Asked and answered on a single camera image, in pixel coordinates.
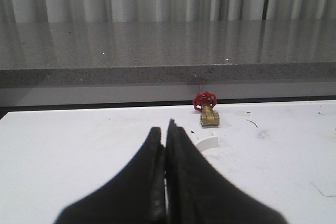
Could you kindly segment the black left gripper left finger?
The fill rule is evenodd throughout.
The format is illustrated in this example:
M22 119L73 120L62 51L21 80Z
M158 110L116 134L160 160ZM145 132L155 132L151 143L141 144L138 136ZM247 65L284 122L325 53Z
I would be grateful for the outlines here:
M66 207L56 223L166 223L164 163L161 130L153 127L117 175Z

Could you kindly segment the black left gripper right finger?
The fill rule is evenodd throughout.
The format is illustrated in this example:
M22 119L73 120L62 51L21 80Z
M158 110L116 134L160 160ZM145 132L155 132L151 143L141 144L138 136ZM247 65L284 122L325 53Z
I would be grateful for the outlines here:
M169 223L286 223L223 177L173 120L166 138L166 181Z

